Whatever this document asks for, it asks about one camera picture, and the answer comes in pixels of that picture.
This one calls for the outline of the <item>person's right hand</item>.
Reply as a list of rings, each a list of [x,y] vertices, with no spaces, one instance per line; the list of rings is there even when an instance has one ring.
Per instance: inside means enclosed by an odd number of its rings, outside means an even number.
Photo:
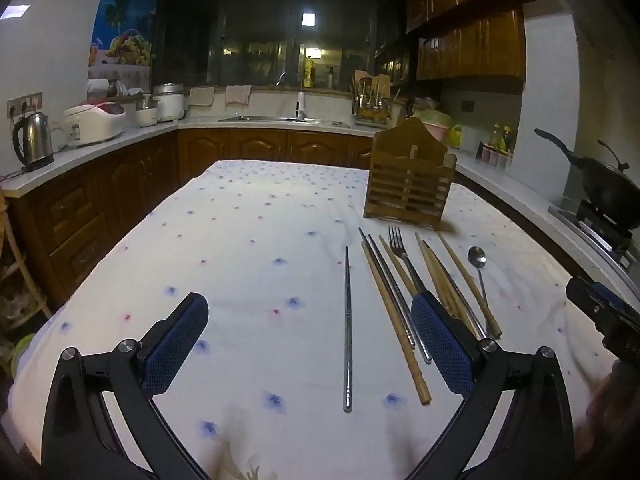
[[[616,360],[593,390],[584,420],[575,431],[578,460],[620,452],[639,439],[639,370]]]

